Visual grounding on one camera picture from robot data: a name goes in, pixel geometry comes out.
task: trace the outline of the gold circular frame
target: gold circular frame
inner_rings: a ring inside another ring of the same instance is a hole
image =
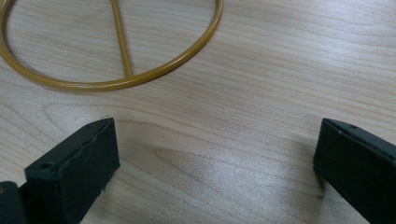
[[[132,74],[131,65],[129,62],[128,51],[126,48],[126,43],[124,40],[123,29],[120,21],[120,11],[118,7],[117,0],[110,0],[112,8],[114,21],[116,23],[117,34],[120,44],[120,53],[122,57],[122,62],[125,70],[125,77],[117,80],[104,81],[104,82],[73,82],[66,81],[58,78],[47,77],[38,74],[22,65],[11,53],[9,47],[5,41],[5,16],[7,15],[7,10],[10,3],[13,0],[2,0],[0,6],[0,23],[2,27],[0,29],[0,56],[3,60],[8,63],[8,65],[14,69],[16,72],[20,73],[22,76],[32,80],[33,82],[45,85],[47,87],[61,89],[65,91],[114,91],[123,88],[128,88],[136,86],[148,81],[151,81],[157,77],[161,77],[172,70],[180,67],[183,63],[192,58],[196,53],[198,53],[204,45],[209,41],[209,39],[216,32],[219,25],[219,20],[223,8],[223,0],[216,0],[216,11],[212,22],[201,35],[201,37],[188,49],[178,55],[171,61],[149,70],[145,73],[134,76]]]

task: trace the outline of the light wooden surface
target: light wooden surface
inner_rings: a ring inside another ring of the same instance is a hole
[[[214,0],[120,0],[135,73],[205,30]],[[366,223],[312,159],[322,118],[396,141],[396,2],[225,0],[192,60],[122,91],[49,91],[0,61],[0,180],[91,121],[116,120],[121,168],[82,223]],[[106,0],[18,0],[7,40],[29,67],[110,80]]]

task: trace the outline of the gold vertical bar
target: gold vertical bar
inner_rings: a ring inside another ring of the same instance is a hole
[[[111,6],[113,7],[114,22],[116,23],[117,36],[119,37],[120,53],[122,58],[122,63],[124,66],[125,76],[132,76],[131,63],[129,61],[128,48],[125,42],[125,35],[121,24],[120,18],[120,8],[118,0],[110,0]]]

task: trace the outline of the gold wire hoop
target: gold wire hoop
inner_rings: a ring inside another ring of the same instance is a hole
[[[2,0],[0,6],[0,23],[2,24],[0,29],[0,56],[3,60],[8,63],[8,65],[14,69],[16,72],[20,73],[22,76],[32,80],[33,82],[45,85],[47,87],[61,89],[65,91],[114,91],[123,88],[128,88],[136,86],[148,81],[151,81],[157,77],[161,77],[172,70],[180,67],[183,63],[192,58],[196,53],[198,53],[204,45],[209,41],[209,39],[216,32],[219,25],[219,20],[223,8],[223,0],[216,0],[216,11],[215,15],[210,22],[209,26],[201,37],[188,49],[178,55],[171,61],[144,72],[140,75],[134,76],[130,67],[130,62],[128,58],[128,52],[126,49],[126,44],[124,40],[123,29],[120,22],[120,11],[118,7],[117,0],[110,0],[114,21],[116,23],[117,34],[120,44],[120,53],[122,57],[122,62],[125,70],[125,77],[117,80],[104,81],[104,82],[73,82],[66,81],[58,78],[47,77],[38,74],[22,65],[11,53],[9,47],[5,41],[5,16],[7,15],[7,10],[10,3],[13,0]]]

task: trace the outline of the wood grain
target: wood grain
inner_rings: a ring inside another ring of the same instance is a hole
[[[214,0],[120,0],[132,65],[165,63],[205,30]],[[322,118],[396,144],[396,2],[225,0],[188,63],[122,91],[33,84],[0,61],[0,180],[80,126],[116,120],[121,168],[83,223],[366,223],[312,158]],[[122,63],[108,1],[18,0],[7,41],[30,68],[110,80]]]

